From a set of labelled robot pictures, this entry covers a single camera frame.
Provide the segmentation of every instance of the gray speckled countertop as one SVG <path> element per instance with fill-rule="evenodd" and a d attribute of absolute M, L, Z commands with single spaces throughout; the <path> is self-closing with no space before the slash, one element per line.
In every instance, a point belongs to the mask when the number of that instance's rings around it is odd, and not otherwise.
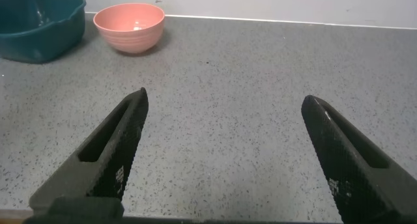
<path fill-rule="evenodd" d="M 0 208 L 30 195 L 128 93 L 149 114 L 128 215 L 340 221 L 300 112 L 332 104 L 417 177 L 417 31 L 167 18 L 124 56 L 87 16 L 59 60 L 0 60 Z"/>

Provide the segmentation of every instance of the white wall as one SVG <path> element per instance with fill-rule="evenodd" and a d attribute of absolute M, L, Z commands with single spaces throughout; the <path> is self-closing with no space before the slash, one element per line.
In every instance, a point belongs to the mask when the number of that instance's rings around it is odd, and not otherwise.
<path fill-rule="evenodd" d="M 127 2 L 166 14 L 417 28 L 417 0 L 87 0 L 86 11 Z"/>

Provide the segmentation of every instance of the pink bowl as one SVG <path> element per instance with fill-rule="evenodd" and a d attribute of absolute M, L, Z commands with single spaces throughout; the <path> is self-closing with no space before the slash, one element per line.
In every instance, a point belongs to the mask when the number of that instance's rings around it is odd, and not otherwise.
<path fill-rule="evenodd" d="M 141 53 L 162 36 L 165 14 L 145 3 L 125 3 L 105 8 L 94 16 L 100 34 L 115 49 Z"/>

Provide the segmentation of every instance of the bowl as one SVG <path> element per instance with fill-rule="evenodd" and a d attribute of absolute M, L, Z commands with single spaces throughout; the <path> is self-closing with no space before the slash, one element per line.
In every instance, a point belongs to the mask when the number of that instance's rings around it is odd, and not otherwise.
<path fill-rule="evenodd" d="M 25 63 L 57 58 L 83 37 L 85 0 L 0 0 L 0 57 Z"/>
<path fill-rule="evenodd" d="M 125 3 L 98 12 L 94 16 L 94 24 L 113 48 L 127 53 L 141 53 L 161 38 L 164 18 L 164 11 L 156 6 Z"/>

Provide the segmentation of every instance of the bowl rim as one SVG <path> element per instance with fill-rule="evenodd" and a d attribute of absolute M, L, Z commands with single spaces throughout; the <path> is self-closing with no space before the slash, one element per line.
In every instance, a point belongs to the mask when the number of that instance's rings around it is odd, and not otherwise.
<path fill-rule="evenodd" d="M 69 15 L 69 17 L 64 18 L 62 20 L 59 21 L 51 21 L 43 26 L 34 28 L 34 29 L 30 29 L 28 31 L 22 31 L 22 32 L 17 32 L 17 33 L 0 33 L 0 38 L 10 38 L 10 37 L 19 37 L 19 36 L 25 36 L 25 35 L 31 35 L 33 33 L 36 33 L 38 31 L 44 30 L 48 27 L 54 26 L 55 24 L 60 24 L 60 23 L 64 23 L 66 21 L 71 20 L 81 9 L 83 9 L 85 7 L 85 5 L 87 4 L 87 2 L 85 0 L 81 0 L 81 4 L 78 5 L 74 11 L 71 13 L 71 15 Z"/>
<path fill-rule="evenodd" d="M 114 29 L 107 29 L 107 28 L 104 28 L 104 27 L 102 27 L 102 26 L 99 26 L 97 23 L 96 23 L 96 17 L 97 17 L 97 15 L 99 15 L 99 13 L 101 13 L 101 12 L 103 12 L 104 10 L 107 10 L 107 9 L 109 9 L 109 8 L 113 8 L 113 7 L 119 7 L 119 6 L 122 6 L 122 5 L 146 5 L 146 6 L 151 6 L 151 7 L 154 7 L 154 8 L 156 8 L 156 9 L 158 9 L 158 10 L 160 10 L 161 12 L 162 12 L 162 18 L 161 18 L 161 20 L 159 20 L 158 22 L 156 22 L 155 24 L 153 24 L 153 25 L 151 25 L 151 26 L 149 26 L 148 28 L 145 28 L 145 29 L 141 29 L 141 30 L 127 30 L 127 31 L 122 31 L 122 30 L 114 30 Z M 147 29 L 151 29 L 152 27 L 154 27 L 154 26 L 156 26 L 156 25 L 158 25 L 158 24 L 160 24 L 161 22 L 163 22 L 163 20 L 165 19 L 165 12 L 164 12 L 164 10 L 162 10 L 160 7 L 158 7 L 158 6 L 155 6 L 155 5 L 152 5 L 152 4 L 149 4 L 149 3 L 121 3 L 121 4 L 118 4 L 118 5 L 113 5 L 113 6 L 110 6 L 110 7 L 106 7 L 106 8 L 104 8 L 104 9 L 102 9 L 102 10 L 100 10 L 100 11 L 98 11 L 95 15 L 94 15 L 94 18 L 93 18 L 93 22 L 94 22 L 94 24 L 99 28 L 99 29 L 102 29 L 102 30 L 104 30 L 104 31 L 109 31 L 109 32 L 122 32 L 122 33 L 127 33 L 127 32 L 138 32 L 138 31 L 146 31 Z"/>

